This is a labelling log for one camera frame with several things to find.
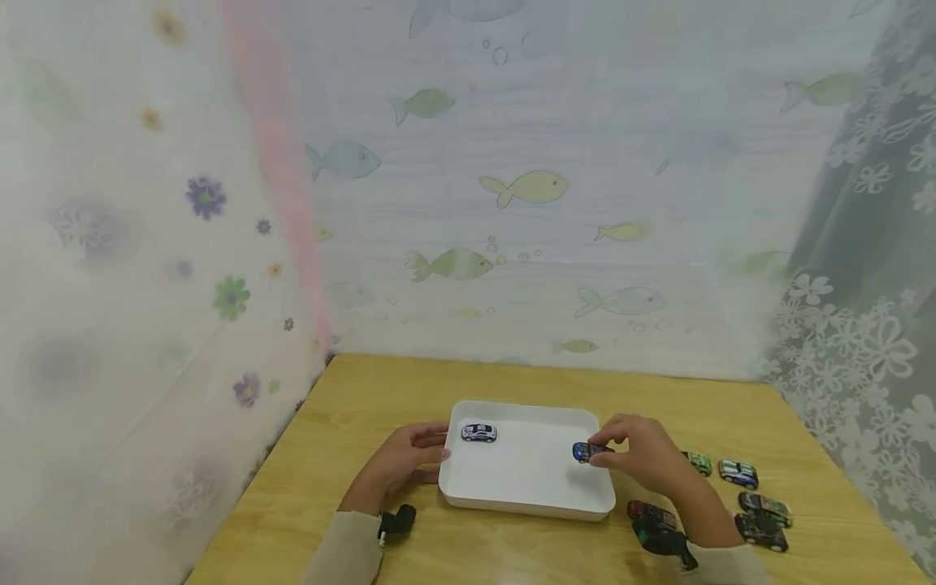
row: fish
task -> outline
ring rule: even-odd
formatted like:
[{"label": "fish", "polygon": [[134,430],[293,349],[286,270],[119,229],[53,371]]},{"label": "fish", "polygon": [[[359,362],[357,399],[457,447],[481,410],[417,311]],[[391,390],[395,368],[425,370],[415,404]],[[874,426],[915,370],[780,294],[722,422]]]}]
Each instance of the fish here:
[{"label": "fish", "polygon": [[598,349],[598,345],[584,339],[576,339],[571,342],[552,342],[552,353],[558,354],[561,351],[570,351],[574,354],[590,354]]},{"label": "fish", "polygon": [[855,7],[852,8],[852,12],[848,15],[848,18],[853,19],[856,16],[861,16],[865,12],[874,9],[882,2],[884,2],[884,0],[858,0],[855,3]]},{"label": "fish", "polygon": [[854,71],[842,71],[822,78],[813,85],[788,81],[786,101],[780,112],[792,110],[799,102],[807,100],[816,106],[841,106],[851,101],[861,91],[865,76]]},{"label": "fish", "polygon": [[325,300],[335,307],[353,309],[369,305],[376,299],[373,293],[360,283],[336,283],[325,289]]},{"label": "fish", "polygon": [[481,312],[475,307],[463,307],[461,309],[452,309],[448,316],[459,319],[477,319],[481,316]]},{"label": "fish", "polygon": [[433,273],[459,281],[472,280],[490,272],[494,265],[478,252],[452,248],[431,264],[419,252],[407,252],[406,268],[416,270],[413,282],[421,283]]},{"label": "fish", "polygon": [[666,307],[666,300],[652,288],[633,286],[615,291],[601,298],[601,295],[588,288],[578,290],[578,298],[585,306],[576,311],[576,317],[584,316],[595,309],[604,309],[615,314],[650,314]]},{"label": "fish", "polygon": [[533,170],[520,175],[510,186],[494,177],[480,177],[481,186],[497,194],[497,209],[502,210],[516,197],[527,203],[550,203],[565,195],[569,183],[554,172]]},{"label": "fish", "polygon": [[397,112],[397,125],[403,123],[407,114],[428,120],[441,116],[455,105],[455,100],[441,89],[424,89],[409,99],[393,98],[390,101]]},{"label": "fish", "polygon": [[380,159],[376,154],[353,140],[338,140],[325,151],[325,156],[319,156],[311,146],[306,144],[305,153],[312,162],[313,182],[323,168],[351,179],[366,177],[380,168]]},{"label": "fish", "polygon": [[419,0],[410,19],[410,38],[416,38],[436,14],[468,22],[491,22],[518,12],[526,0]]},{"label": "fish", "polygon": [[650,224],[645,224],[643,222],[624,222],[616,226],[599,227],[598,235],[594,240],[599,241],[604,237],[608,237],[615,241],[637,241],[643,240],[649,236],[650,231]]}]

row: blue fish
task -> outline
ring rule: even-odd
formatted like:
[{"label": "blue fish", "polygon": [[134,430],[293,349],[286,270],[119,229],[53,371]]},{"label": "blue fish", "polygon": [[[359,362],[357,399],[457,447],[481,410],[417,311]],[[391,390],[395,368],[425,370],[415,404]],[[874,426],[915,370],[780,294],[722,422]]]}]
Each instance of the blue fish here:
[{"label": "blue fish", "polygon": [[380,167],[380,159],[353,140],[338,140],[319,156],[308,144],[305,153],[312,162],[312,180],[318,178],[318,173],[327,168],[336,175],[360,179],[366,177]]}]

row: yellow fish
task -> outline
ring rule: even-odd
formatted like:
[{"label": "yellow fish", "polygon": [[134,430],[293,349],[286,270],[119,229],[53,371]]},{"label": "yellow fish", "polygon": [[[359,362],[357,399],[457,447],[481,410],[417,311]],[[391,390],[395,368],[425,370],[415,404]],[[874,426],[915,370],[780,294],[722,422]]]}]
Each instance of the yellow fish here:
[{"label": "yellow fish", "polygon": [[481,186],[497,194],[497,209],[502,210],[516,197],[527,203],[550,203],[565,195],[569,183],[554,172],[534,170],[520,175],[508,187],[500,179],[481,177]]},{"label": "yellow fish", "polygon": [[463,309],[452,309],[448,316],[459,319],[477,319],[481,313],[475,307],[464,307]]},{"label": "yellow fish", "polygon": [[650,235],[650,224],[643,222],[624,222],[611,227],[599,227],[598,235],[595,241],[599,241],[605,236],[616,241],[637,241],[643,240]]}]

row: tabletop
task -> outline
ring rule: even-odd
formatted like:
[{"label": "tabletop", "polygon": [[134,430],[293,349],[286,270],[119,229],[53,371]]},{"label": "tabletop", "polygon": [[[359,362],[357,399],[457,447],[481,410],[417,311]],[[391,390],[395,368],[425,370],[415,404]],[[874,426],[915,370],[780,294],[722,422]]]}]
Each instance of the tabletop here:
[{"label": "tabletop", "polygon": [[[753,464],[758,493],[788,504],[790,549],[758,555],[776,583],[928,581],[780,395],[767,386],[507,364],[343,354],[335,358],[206,550],[188,585],[298,582],[360,466],[395,428],[448,420],[461,400],[583,408],[663,422],[677,445]],[[738,511],[739,488],[709,479]],[[614,474],[601,522],[455,508],[436,486],[402,494],[416,526],[388,545],[378,585],[676,583],[675,561],[640,548],[624,508],[672,509]]]}]

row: blue toy car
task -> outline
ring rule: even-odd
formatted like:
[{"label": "blue toy car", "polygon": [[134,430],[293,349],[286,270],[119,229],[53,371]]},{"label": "blue toy car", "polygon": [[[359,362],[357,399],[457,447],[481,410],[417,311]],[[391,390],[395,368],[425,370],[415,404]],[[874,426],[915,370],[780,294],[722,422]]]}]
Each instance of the blue toy car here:
[{"label": "blue toy car", "polygon": [[497,440],[497,429],[491,425],[475,423],[461,427],[461,438],[465,441],[485,441],[493,443]]},{"label": "blue toy car", "polygon": [[614,452],[614,449],[603,445],[592,445],[591,443],[575,443],[572,445],[572,457],[579,463],[587,463],[592,455],[604,453],[606,451]]},{"label": "blue toy car", "polygon": [[725,481],[730,481],[748,490],[756,490],[759,485],[757,470],[753,465],[722,459],[718,462],[718,475]]}]

